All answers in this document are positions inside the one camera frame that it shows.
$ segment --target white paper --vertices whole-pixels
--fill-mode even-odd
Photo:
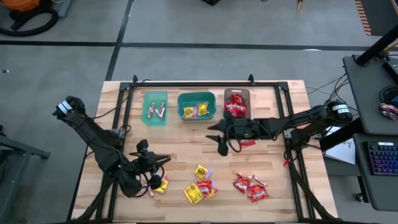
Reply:
[[[326,130],[329,130],[329,132],[326,135],[334,133],[339,129],[339,127],[332,127],[330,130],[328,128]],[[355,165],[355,144],[353,139],[349,139],[327,150],[325,156]]]

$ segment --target yellow candy packet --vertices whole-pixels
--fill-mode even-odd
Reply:
[[[209,113],[209,111],[207,110],[208,105],[209,102],[198,103],[198,116],[203,116]]]
[[[167,175],[164,175],[162,178],[162,185],[158,189],[155,189],[155,191],[164,194],[164,192],[167,189],[167,186],[169,185],[169,182],[170,182],[169,177]]]
[[[195,174],[201,178],[202,180],[206,180],[209,176],[213,173],[212,170],[208,170],[201,165],[198,165],[197,169],[195,170]]]
[[[200,202],[203,199],[203,195],[201,194],[198,186],[196,184],[191,184],[191,186],[187,187],[184,190],[185,196],[187,196],[188,201],[194,205]]]
[[[218,189],[212,189],[210,194],[207,196],[207,198],[211,198],[212,196],[216,195],[218,193]]]
[[[197,108],[194,106],[189,106],[184,108],[184,118],[195,118],[197,115]]]

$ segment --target black floor stripe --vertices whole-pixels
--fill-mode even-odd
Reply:
[[[127,23],[129,22],[130,12],[131,12],[133,2],[134,2],[134,0],[129,0],[129,2],[127,3],[126,12],[124,12],[122,25],[120,26],[118,39],[116,41],[116,46],[113,49],[111,61],[109,63],[109,67],[108,67],[108,71],[106,72],[105,81],[112,80],[114,68],[116,66],[116,61],[118,60],[118,56],[119,56],[120,47],[121,47],[121,44],[123,41],[124,34],[126,33]]]
[[[169,49],[252,49],[252,50],[340,50],[365,51],[368,46],[324,45],[265,45],[265,44],[185,44],[185,43],[122,43],[121,47],[169,48]]]
[[[0,40],[0,45],[31,45],[31,46],[71,46],[71,47],[114,47],[115,42],[64,42],[64,41],[20,41]]]

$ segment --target vacuum hose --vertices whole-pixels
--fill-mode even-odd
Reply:
[[[49,13],[51,14],[51,19],[48,21],[48,23],[44,24],[41,27],[31,29],[31,30],[25,30],[25,31],[17,31],[19,28],[21,28],[27,21],[32,19],[35,16],[38,16],[40,14],[44,13]],[[10,12],[10,17],[15,21],[15,23],[11,26],[12,30],[6,30],[0,28],[0,34],[12,36],[12,37],[27,37],[27,36],[32,36],[36,34],[41,34],[49,29],[51,29],[58,21],[58,13],[51,8],[51,4],[48,2],[42,1],[39,6],[36,8],[26,11],[26,12],[21,12],[21,11],[15,11],[12,10]]]

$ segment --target clear plastic container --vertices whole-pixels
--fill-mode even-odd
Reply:
[[[154,110],[149,117],[149,110],[154,105],[154,109],[156,109],[159,114],[162,113],[160,107],[164,104],[164,112],[162,117]],[[148,91],[145,93],[144,97],[144,106],[142,107],[142,122],[144,122],[148,126],[163,126],[166,125],[167,121],[167,113],[169,107],[167,102],[167,92],[166,91]]]

